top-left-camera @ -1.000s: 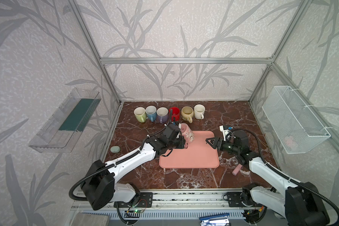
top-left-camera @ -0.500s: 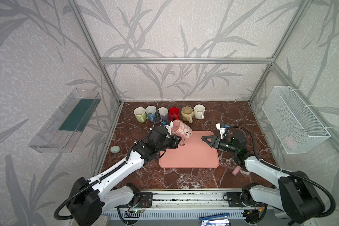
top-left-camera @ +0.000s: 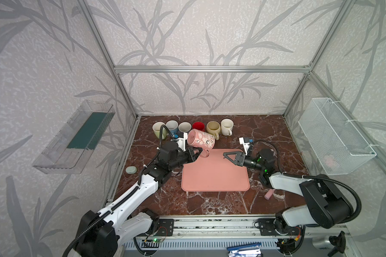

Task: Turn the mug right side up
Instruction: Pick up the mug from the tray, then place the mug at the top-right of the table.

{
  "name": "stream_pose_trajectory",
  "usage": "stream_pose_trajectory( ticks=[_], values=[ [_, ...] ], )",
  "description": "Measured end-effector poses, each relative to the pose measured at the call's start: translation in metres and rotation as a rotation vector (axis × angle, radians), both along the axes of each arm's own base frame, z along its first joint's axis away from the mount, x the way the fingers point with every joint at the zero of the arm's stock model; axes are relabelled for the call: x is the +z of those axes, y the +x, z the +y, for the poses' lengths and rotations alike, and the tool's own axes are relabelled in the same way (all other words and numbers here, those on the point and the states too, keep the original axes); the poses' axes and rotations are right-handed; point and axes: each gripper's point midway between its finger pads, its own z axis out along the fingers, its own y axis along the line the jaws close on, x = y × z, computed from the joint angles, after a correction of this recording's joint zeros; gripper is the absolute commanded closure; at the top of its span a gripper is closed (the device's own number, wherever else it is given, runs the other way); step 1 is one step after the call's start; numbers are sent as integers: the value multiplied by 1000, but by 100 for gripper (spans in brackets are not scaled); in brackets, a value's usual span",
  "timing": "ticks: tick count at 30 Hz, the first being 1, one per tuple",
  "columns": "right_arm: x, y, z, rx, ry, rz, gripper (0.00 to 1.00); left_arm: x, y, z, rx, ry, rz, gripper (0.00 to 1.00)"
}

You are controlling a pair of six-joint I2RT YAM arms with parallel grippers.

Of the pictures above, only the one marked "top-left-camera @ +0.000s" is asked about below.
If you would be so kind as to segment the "pink ghost pattern mug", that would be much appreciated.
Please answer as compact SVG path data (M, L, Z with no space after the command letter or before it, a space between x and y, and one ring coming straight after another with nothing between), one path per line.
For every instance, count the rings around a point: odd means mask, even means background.
M192 129L188 133L187 144L193 147L202 148L200 156L206 158L210 155L210 150L214 148L216 139L213 135L197 130Z

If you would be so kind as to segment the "red mug black handle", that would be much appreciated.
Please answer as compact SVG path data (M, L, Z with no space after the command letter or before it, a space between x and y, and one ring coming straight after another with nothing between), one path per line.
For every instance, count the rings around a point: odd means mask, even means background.
M199 130L199 131L203 131L205 132L205 124L202 123L202 122L195 122L193 125L192 125L192 129L195 129L195 130Z

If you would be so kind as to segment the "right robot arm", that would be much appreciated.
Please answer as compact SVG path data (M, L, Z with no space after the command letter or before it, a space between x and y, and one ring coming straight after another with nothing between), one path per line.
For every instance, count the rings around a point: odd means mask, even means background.
M362 210L357 192L350 186L327 175L293 175L280 169L280 154L272 142L265 143L273 150L262 149L252 157L255 141L241 138L243 151L230 151L224 158L239 167L259 172L260 182L271 190L283 190L302 196L305 204L291 207L276 215L281 227L316 226L330 229L356 219Z

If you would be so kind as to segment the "lavender ceramic mug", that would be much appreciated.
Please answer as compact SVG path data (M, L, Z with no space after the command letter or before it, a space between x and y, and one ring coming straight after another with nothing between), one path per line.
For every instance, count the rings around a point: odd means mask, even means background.
M183 133L189 133L192 129L192 125L189 122L182 122L178 126L178 130Z

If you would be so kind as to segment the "blue polka dot mug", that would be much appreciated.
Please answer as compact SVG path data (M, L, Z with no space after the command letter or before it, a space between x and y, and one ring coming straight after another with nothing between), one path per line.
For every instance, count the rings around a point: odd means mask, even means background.
M179 133L179 123L175 120L168 121L166 124L166 127L168 128L169 135L171 135L174 138L178 138Z

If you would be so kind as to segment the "white ceramic mug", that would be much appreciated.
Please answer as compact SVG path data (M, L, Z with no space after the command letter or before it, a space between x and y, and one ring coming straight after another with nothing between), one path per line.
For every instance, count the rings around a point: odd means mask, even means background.
M231 136L233 134L234 122L231 119L223 119L221 121L221 132L223 136Z

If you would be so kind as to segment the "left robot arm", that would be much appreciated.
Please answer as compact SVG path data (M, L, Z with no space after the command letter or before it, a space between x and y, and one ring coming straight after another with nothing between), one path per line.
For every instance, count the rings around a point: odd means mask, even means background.
M149 210L135 217L131 214L171 178L174 169L195 162L203 151L187 143L180 145L175 137L160 141L154 158L130 189L100 211L88 211L82 216L76 237L63 256L74 251L81 257L112 257L123 243L146 232L154 233L159 222L157 214Z

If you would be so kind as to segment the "cream speckled squat mug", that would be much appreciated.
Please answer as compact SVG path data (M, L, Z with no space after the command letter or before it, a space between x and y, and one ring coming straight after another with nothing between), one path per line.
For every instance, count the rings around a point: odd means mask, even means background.
M213 135L215 140L220 139L221 126L218 122L216 122L216 121L208 122L207 127L206 127L206 131L207 131L207 133Z

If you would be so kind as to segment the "light green ceramic mug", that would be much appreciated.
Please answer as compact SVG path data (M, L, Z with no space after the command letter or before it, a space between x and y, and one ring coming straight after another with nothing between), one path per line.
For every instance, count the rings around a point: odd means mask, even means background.
M156 122L152 126L153 132L158 139L165 139L167 137L166 129L165 128L161 129L163 125L165 125L165 123Z

